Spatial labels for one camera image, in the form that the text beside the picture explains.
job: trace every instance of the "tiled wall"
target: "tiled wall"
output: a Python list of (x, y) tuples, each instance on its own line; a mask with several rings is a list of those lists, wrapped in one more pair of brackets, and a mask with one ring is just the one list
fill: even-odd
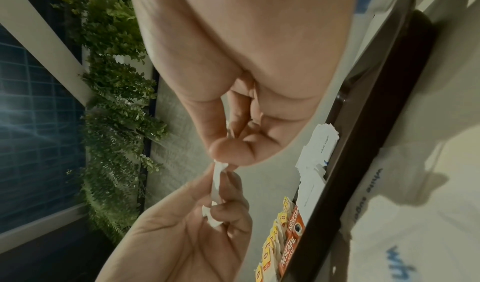
[(0, 233), (76, 204), (84, 111), (0, 26)]

